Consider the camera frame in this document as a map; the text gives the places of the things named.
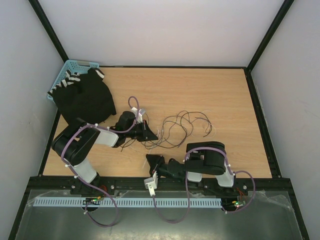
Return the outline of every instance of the black metal frame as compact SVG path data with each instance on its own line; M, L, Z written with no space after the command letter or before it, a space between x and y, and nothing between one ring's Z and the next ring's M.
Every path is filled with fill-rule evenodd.
M62 60L65 62L68 60L68 56L61 45L53 27L51 26L44 10L42 9L38 0L29 0L32 5L35 13L39 17L43 27L47 31L49 37L51 38L56 50L60 54ZM275 16L271 26L269 27L267 33L265 34L262 42L260 43L258 49L256 50L252 60L250 61L248 67L244 66L234 66L234 67L223 67L223 66L101 66L101 67L114 67L114 68L187 68L187 69L243 69L248 89L250 92L252 104L254 107L256 119L259 125L259 130L261 133L264 149L268 159L270 171L272 178L255 178L256 189L265 190L265 191L287 191L291 200L292 207L295 211L296 219L299 225L299 229L303 239L309 239L306 226L304 224L300 208L296 199L294 189L292 187L291 181L289 178L283 178L281 171L278 165L278 161L274 152L274 148L270 139L268 132L268 127L266 120L260 105L258 94L255 88L251 72L261 57L263 51L270 42L272 36L279 27L281 21L288 12L290 6L294 0L284 0L281 8L279 9L277 15ZM43 160L39 169L38 176L30 177L27 188L23 195L16 219L11 229L9 239L15 239L15 236L18 232L19 224L23 216L25 205L27 203L29 194L31 190L70 190L73 194L92 195L88 192L88 189L81 184L77 179L74 179L72 176L42 176L48 154L50 151L50 146L53 141L56 128L59 122L60 113L57 112L50 137L46 146L46 150L43 156ZM115 191L126 191L126 190L139 190L146 191L144 186L143 177L101 177L101 182L107 187L110 194L114 194ZM249 178L237 178L235 180L237 186L246 185L247 189L243 190L244 192L252 191L253 184ZM175 179L166 179L160 178L158 182L158 190L162 191L184 191L185 184L179 180ZM237 193L230 191L227 188L222 188L218 185L218 182L215 178L204 178L199 184L190 183L189 190L192 192L201 192L205 195L215 195L222 199L234 198Z

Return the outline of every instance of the gray metal surface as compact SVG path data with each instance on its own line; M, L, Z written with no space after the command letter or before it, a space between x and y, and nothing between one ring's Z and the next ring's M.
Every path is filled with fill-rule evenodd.
M121 197L115 199L119 208L154 208L152 198L143 197ZM33 207L85 207L85 197L55 197L42 196L37 198ZM159 198L155 200L157 208L187 208L187 198ZM114 208L113 202L109 198L96 201L94 206L99 208ZM220 198L192 198L190 199L190 208L215 209L221 208Z
M169 195L179 197L173 193L164 193L162 197ZM267 192L266 195L288 197L286 192ZM127 193L125 197L142 196ZM118 224L109 228L94 225L83 214L81 207L33 207L34 200L30 200L16 239L300 240L294 212L275 201L277 198L268 199L270 201L256 198L246 210L227 215L218 208L193 208L187 218L178 224L162 221L153 208L120 208ZM160 211L167 219L176 220L185 214L186 209L162 208ZM92 216L97 221L108 224L115 216L115 209L99 208Z

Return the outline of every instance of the light blue laundry basket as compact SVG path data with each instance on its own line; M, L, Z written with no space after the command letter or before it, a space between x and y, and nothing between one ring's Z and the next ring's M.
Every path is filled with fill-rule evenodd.
M59 84L63 79L66 78L66 71L70 70L71 74L80 73L86 74L90 68L99 68L99 64L96 62L90 61L79 61L79 60L67 60L61 71L59 72L58 77L55 79L54 84L52 85L51 89L54 88L55 85ZM47 95L48 99L53 101L54 99L49 94Z

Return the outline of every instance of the wooden tabletop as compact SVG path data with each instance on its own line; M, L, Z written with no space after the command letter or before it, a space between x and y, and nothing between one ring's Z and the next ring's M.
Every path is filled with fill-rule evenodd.
M233 171L246 170L254 178L272 177L242 69L103 67L101 70L105 73L104 82L110 88L117 111L117 115L109 117L102 126L114 126L122 112L130 110L128 98L133 95L146 110L149 127L155 134L161 130L164 118L184 110L203 112L216 129L203 137L208 124L197 120L193 123L192 135L179 148L171 149L156 147L147 150L136 141L121 152L120 147L95 144L88 158L101 176L149 177L146 154L164 155L166 162L170 158L182 162L187 143L218 141L225 144ZM201 117L200 113L190 115L192 120L196 117ZM165 134L171 124L167 125ZM66 126L61 116L55 136ZM178 144L183 137L182 128L173 126L170 141ZM69 176L72 173L51 149L43 175Z

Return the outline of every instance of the white cable clip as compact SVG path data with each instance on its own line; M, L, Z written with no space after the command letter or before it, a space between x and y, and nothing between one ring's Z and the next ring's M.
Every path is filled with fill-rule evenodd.
M135 115L135 117L137 117L138 109L136 109L135 107L133 107L133 108L131 108L131 112L133 112L134 115ZM139 123L142 123L142 120L143 120L143 119L142 119L142 115L145 114L145 113L146 113L146 110L145 110L145 109L141 108L141 109L139 110L139 116L138 116L138 119L137 119L138 124L139 124Z
M157 189L157 186L158 186L158 174L157 174L157 171L154 171L154 174L152 177L149 177L144 181L144 186L146 189L149 190L149 193L150 193L150 196L155 196L156 193L155 193L155 189Z

